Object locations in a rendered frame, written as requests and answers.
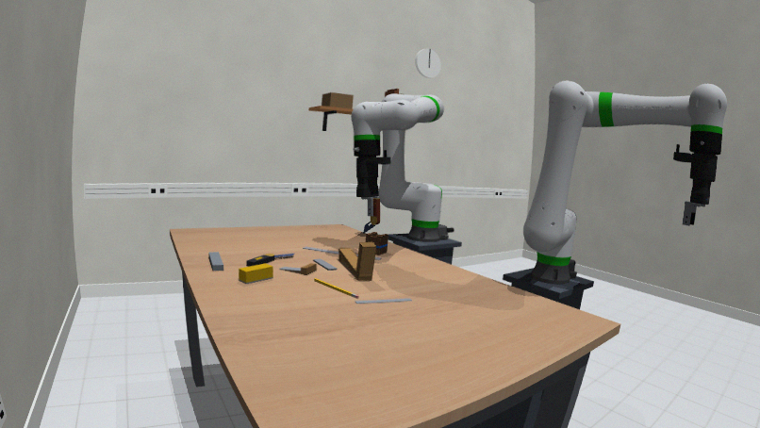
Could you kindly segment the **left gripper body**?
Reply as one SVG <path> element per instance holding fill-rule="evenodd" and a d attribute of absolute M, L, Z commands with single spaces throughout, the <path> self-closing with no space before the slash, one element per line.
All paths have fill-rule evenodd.
<path fill-rule="evenodd" d="M 708 131 L 690 132 L 690 153 L 679 152 L 677 144 L 673 159 L 691 163 L 690 178 L 693 187 L 690 196 L 691 203 L 709 205 L 711 182 L 716 180 L 718 157 L 721 153 L 722 135 Z"/>

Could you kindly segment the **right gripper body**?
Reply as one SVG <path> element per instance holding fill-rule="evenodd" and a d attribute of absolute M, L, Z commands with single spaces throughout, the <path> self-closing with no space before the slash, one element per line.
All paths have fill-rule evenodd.
<path fill-rule="evenodd" d="M 377 185 L 378 164 L 390 164 L 387 150 L 380 156 L 380 140 L 354 140 L 356 158 L 356 197 L 379 196 Z"/>

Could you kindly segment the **yellow rectangular block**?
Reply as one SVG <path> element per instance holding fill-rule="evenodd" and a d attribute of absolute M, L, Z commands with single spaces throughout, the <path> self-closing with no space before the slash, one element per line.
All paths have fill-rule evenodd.
<path fill-rule="evenodd" d="M 250 284 L 273 278 L 273 266 L 260 264 L 239 269 L 239 281 Z"/>

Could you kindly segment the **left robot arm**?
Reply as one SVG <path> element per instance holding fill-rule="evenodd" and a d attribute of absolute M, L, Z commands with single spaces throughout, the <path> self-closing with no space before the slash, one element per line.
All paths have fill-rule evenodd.
<path fill-rule="evenodd" d="M 673 97 L 584 91 L 572 81 L 554 85 L 542 168 L 523 226 L 526 243 L 537 251 L 531 277 L 548 284 L 567 284 L 576 277 L 576 262 L 570 258 L 577 218 L 566 205 L 582 127 L 670 124 L 722 135 L 726 108 L 724 92 L 713 84 Z"/>

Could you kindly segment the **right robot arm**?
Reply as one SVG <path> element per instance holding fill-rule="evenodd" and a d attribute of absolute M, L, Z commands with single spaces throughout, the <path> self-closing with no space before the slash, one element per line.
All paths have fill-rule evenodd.
<path fill-rule="evenodd" d="M 405 131 L 417 122 L 436 121 L 443 112 L 435 95 L 390 94 L 382 102 L 358 104 L 351 115 L 354 140 L 380 140 L 383 130 L 383 157 L 387 150 L 390 164 L 382 164 L 379 199 L 387 208 L 411 211 L 408 238 L 416 241 L 440 241 L 454 232 L 439 224 L 442 189 L 405 180 Z"/>

